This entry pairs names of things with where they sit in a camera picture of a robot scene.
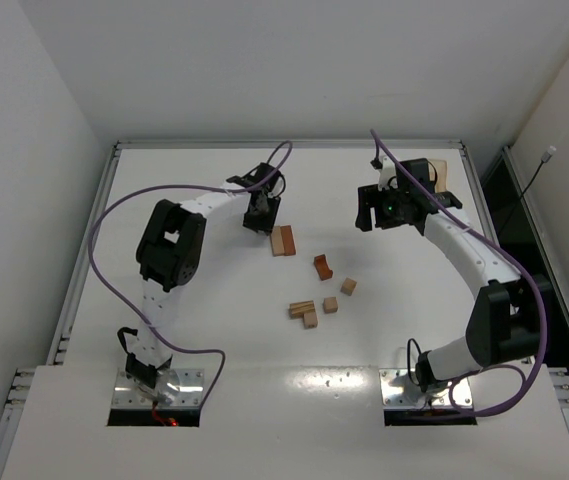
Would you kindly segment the clear amber plastic box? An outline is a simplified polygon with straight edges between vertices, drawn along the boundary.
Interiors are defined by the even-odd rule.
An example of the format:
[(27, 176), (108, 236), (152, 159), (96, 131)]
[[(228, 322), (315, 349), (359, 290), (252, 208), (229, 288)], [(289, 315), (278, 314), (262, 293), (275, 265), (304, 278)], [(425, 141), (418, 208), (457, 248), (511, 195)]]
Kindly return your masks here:
[(429, 179), (434, 184), (436, 193), (447, 191), (448, 163), (440, 159), (428, 159)]

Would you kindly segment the reddish long wood block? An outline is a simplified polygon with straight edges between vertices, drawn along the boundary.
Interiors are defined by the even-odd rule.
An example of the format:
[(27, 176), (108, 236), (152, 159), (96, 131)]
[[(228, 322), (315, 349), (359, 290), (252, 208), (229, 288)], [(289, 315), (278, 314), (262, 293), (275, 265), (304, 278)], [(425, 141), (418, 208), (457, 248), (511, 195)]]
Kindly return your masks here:
[(290, 225), (283, 225), (280, 227), (280, 233), (284, 248), (284, 255), (294, 256), (296, 254), (296, 246), (292, 227)]

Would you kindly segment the reddish arch wood block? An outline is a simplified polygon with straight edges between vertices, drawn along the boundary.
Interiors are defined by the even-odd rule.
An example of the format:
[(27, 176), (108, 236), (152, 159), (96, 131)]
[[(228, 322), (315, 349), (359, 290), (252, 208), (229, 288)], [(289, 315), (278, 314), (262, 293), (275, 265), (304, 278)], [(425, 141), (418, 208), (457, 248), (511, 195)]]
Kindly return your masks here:
[(313, 264), (321, 281), (326, 281), (333, 278), (333, 270), (328, 265), (325, 254), (315, 256), (313, 259)]

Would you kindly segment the light long wood block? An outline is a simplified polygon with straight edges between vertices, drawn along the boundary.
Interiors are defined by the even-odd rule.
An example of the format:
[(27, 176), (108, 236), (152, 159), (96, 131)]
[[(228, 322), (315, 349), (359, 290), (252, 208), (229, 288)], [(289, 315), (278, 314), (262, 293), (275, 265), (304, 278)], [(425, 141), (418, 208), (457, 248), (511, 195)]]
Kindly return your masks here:
[(285, 247), (280, 226), (274, 226), (270, 234), (271, 251), (274, 257), (284, 256)]

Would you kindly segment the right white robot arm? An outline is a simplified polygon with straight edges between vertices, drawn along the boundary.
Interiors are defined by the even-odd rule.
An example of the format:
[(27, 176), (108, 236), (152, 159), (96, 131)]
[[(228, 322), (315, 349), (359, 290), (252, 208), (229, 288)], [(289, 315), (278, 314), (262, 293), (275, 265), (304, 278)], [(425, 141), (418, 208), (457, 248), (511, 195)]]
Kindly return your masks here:
[(475, 300), (461, 338), (419, 354), (413, 374), (420, 389), (543, 351), (540, 320), (550, 283), (540, 275), (525, 278), (472, 234), (462, 202), (437, 190), (438, 173), (429, 160), (394, 166), (383, 156), (371, 165), (379, 179), (358, 189), (356, 227), (363, 232), (414, 227), (443, 253)]

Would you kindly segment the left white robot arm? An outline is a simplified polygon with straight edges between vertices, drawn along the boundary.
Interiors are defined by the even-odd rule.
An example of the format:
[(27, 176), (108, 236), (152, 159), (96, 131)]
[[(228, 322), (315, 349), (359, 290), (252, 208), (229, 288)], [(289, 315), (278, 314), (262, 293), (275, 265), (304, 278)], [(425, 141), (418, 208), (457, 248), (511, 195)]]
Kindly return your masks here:
[(176, 318), (179, 297), (199, 267), (206, 228), (240, 216), (243, 227), (269, 235), (285, 185), (281, 172), (261, 163), (195, 199), (155, 205), (135, 254), (143, 319), (138, 328), (118, 332), (127, 355), (125, 371), (145, 389), (157, 391), (170, 370), (174, 349), (160, 329)]

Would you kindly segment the striped zebrawood block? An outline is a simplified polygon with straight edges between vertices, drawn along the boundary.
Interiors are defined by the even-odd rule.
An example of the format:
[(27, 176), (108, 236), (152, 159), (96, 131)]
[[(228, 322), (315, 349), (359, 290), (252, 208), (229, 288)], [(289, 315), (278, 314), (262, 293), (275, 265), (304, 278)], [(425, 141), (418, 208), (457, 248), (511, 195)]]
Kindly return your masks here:
[(315, 303), (313, 300), (291, 303), (288, 308), (289, 316), (292, 319), (301, 318), (307, 313), (315, 311)]

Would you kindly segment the small light wood cube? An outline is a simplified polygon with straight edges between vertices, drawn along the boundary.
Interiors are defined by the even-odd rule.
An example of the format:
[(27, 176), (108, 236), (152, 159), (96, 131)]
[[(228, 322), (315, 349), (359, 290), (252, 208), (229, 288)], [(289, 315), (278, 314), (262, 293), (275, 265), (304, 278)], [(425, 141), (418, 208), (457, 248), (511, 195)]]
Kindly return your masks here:
[(305, 329), (314, 329), (318, 326), (318, 317), (315, 311), (303, 315), (303, 325)]

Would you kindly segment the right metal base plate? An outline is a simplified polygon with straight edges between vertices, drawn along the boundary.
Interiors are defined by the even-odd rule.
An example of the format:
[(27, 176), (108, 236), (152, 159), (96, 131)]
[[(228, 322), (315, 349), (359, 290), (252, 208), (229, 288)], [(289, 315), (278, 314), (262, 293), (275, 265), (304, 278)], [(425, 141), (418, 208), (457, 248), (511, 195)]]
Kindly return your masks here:
[(408, 375), (406, 368), (380, 369), (379, 381), (382, 402), (386, 411), (450, 410), (456, 412), (451, 401), (460, 408), (472, 410), (473, 396), (468, 380), (460, 381), (455, 387), (451, 382), (422, 392)]

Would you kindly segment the metal base plate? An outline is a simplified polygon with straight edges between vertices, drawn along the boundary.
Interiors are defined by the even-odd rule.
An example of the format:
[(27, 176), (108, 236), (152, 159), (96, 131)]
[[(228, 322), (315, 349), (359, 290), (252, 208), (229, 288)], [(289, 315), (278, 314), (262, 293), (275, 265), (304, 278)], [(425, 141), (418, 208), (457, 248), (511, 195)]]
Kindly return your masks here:
[(379, 381), (382, 402), (386, 411), (450, 410), (456, 412), (451, 401), (460, 408), (472, 410), (473, 396), (468, 380), (460, 381), (455, 387), (451, 382), (422, 392), (408, 375), (406, 368), (380, 369)]
[(196, 410), (204, 395), (204, 373), (199, 369), (169, 369), (154, 387), (143, 385), (124, 370), (115, 379), (111, 408), (114, 410)]

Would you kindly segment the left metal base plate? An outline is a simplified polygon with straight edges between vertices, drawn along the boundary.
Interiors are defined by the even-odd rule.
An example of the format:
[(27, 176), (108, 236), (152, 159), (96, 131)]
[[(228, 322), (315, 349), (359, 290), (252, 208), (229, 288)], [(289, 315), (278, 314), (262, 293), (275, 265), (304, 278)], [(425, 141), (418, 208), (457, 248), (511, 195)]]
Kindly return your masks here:
[(115, 379), (111, 408), (114, 410), (196, 410), (204, 395), (204, 373), (199, 369), (169, 369), (154, 387), (143, 385), (124, 370)]

